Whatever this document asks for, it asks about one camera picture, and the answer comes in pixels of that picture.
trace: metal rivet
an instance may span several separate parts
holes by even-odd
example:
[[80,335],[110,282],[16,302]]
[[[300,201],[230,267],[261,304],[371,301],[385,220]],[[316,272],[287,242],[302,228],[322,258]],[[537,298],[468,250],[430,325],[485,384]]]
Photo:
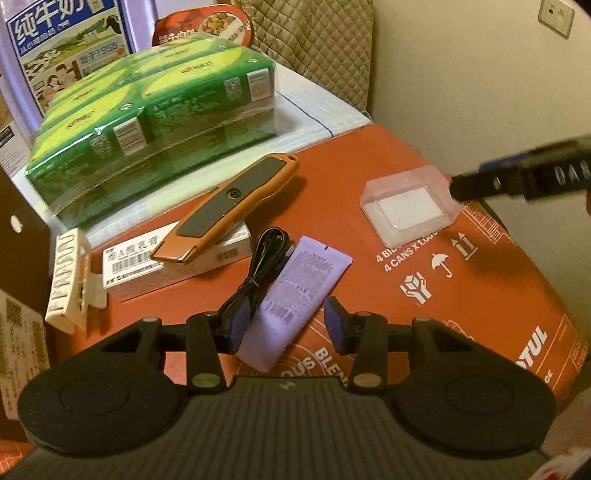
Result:
[[353,383],[361,388],[375,388],[382,383],[382,377],[376,374],[355,375]]
[[228,198],[232,199],[232,200],[236,200],[237,198],[240,198],[240,195],[242,195],[242,192],[238,189],[230,189],[228,190]]
[[191,379],[191,383],[197,388],[215,388],[221,381],[216,374],[197,374]]
[[22,222],[19,220],[19,218],[16,215],[12,215],[10,217],[10,226],[12,227],[12,229],[14,230],[15,233],[22,232]]

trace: red food package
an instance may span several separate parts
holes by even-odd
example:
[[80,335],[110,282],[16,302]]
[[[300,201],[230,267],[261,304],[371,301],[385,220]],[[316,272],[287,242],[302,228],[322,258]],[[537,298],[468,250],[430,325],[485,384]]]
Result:
[[245,47],[252,43],[252,24],[246,13],[232,5],[217,4],[182,10],[158,20],[152,45],[162,45],[197,32],[216,35]]

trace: quilted fabric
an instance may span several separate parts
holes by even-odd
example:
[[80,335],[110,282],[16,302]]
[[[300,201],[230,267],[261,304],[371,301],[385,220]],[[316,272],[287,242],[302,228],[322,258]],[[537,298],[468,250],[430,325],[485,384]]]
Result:
[[365,110],[372,0],[233,0],[251,17],[254,45],[275,61]]

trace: white wall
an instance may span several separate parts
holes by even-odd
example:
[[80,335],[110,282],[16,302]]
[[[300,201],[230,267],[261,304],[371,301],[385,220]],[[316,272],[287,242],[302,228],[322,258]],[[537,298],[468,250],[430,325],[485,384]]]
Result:
[[[450,174],[591,133],[591,20],[570,39],[540,0],[374,0],[374,120]],[[591,218],[581,195],[490,202],[591,336]]]

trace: white tube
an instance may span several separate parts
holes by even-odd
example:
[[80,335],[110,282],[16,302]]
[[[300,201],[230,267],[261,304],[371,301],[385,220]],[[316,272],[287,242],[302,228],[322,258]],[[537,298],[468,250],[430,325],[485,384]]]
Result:
[[240,360],[268,372],[335,286],[353,259],[307,236],[258,307]]

